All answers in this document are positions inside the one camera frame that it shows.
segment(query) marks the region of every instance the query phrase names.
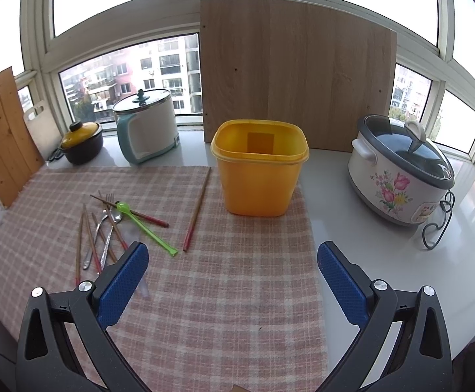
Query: power cord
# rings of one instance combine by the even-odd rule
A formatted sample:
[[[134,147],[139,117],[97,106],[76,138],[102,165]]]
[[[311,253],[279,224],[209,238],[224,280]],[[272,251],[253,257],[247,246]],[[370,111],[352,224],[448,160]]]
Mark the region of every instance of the power cord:
[[[430,222],[427,225],[425,225],[424,228],[422,229],[422,243],[425,245],[425,247],[428,250],[432,250],[441,241],[442,236],[445,234],[445,231],[448,228],[448,224],[450,223],[450,220],[452,219],[454,205],[455,205],[455,195],[452,193],[451,190],[448,190],[445,194],[445,198],[441,200],[441,202],[439,202],[439,206],[442,209],[442,212],[445,216],[445,218],[442,221],[442,224],[439,225],[436,222]],[[443,231],[441,232],[441,235],[439,236],[439,238],[433,245],[429,245],[426,242],[426,237],[425,237],[426,229],[431,226],[434,226],[437,231],[439,231],[441,228],[444,227]]]

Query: white countertop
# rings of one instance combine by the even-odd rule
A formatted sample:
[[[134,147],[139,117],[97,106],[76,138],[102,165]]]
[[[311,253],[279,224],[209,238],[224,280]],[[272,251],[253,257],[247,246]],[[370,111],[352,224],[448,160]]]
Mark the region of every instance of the white countertop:
[[[148,166],[215,166],[202,131],[181,131],[178,148],[145,162]],[[445,316],[452,358],[475,336],[475,167],[451,160],[456,173],[454,215],[437,248],[427,251],[419,229],[395,226],[372,212],[348,181],[349,153],[311,150],[299,180],[306,199],[316,250],[333,240],[345,256],[372,278],[393,288],[418,291],[432,286]],[[90,166],[129,166],[116,137],[105,137],[105,147]],[[63,158],[51,168],[70,167]],[[434,217],[441,218],[440,213]],[[330,288],[322,279],[329,370],[337,364],[358,332],[346,320]],[[367,383],[379,377],[399,327],[394,323]]]

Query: teal handle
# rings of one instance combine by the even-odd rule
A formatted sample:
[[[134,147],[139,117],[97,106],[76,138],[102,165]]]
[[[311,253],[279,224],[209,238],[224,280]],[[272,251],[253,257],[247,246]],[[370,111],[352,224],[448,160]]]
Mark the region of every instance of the teal handle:
[[[118,118],[118,142],[119,147],[121,147],[121,153],[125,159],[130,163],[139,163],[137,158],[134,155],[134,150],[132,149],[132,145],[130,144],[130,139],[128,137],[128,127],[129,122],[135,117],[136,114],[133,113],[132,115],[121,115]]]
[[[145,225],[141,221],[139,221],[134,215],[132,215],[131,212],[128,212],[126,214],[131,218],[132,221],[134,221],[139,226],[139,228],[141,228],[141,230],[143,230],[150,237],[152,237],[157,243],[159,243],[163,248],[165,248],[168,251],[168,253],[170,253],[170,256],[174,256],[175,254],[177,254],[177,249],[173,248],[168,243],[161,240],[160,237],[152,233],[152,231],[150,231],[147,227],[145,227]]]

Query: blue gripper pad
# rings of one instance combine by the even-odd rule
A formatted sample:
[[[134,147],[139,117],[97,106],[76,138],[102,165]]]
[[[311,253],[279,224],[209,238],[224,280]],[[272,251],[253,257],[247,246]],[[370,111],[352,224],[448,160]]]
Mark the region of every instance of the blue gripper pad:
[[[363,329],[369,318],[366,296],[327,243],[322,243],[319,246],[317,265],[345,313],[348,322]]]
[[[119,321],[147,267],[148,249],[140,243],[99,298],[96,318],[103,329]]]

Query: flower decoration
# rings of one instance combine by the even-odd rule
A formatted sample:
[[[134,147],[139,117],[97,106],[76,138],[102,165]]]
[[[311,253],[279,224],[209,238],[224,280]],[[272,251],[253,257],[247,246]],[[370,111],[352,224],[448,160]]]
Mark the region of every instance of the flower decoration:
[[[413,200],[405,191],[408,184],[410,184],[410,179],[398,172],[395,179],[392,180],[392,175],[388,170],[385,170],[382,175],[378,173],[370,175],[370,178],[379,187],[375,196],[380,199],[379,203],[381,203],[382,208],[390,216],[400,220],[399,212],[404,209],[404,205]]]

